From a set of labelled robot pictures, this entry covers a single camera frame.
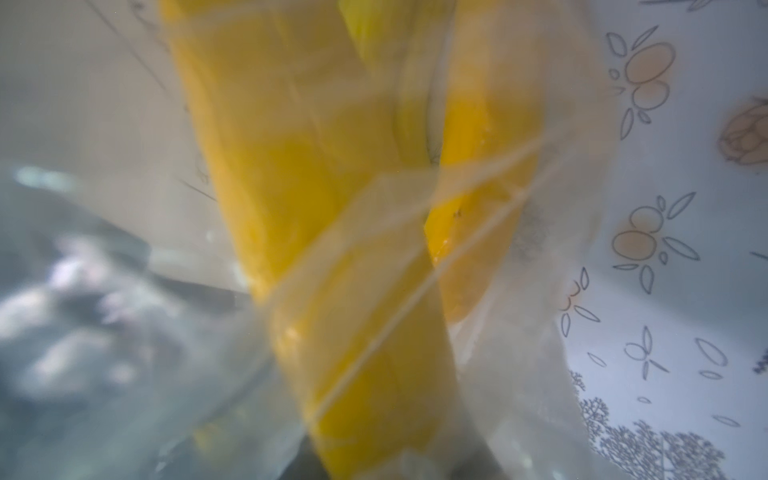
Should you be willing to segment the clear zip-top bag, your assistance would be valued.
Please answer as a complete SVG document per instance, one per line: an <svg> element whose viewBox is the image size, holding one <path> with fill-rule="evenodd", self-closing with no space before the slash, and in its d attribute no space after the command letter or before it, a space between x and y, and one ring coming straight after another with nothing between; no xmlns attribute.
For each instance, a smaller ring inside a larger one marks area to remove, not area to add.
<svg viewBox="0 0 768 480"><path fill-rule="evenodd" d="M617 479L555 324L583 1L5 1L5 479Z"/></svg>

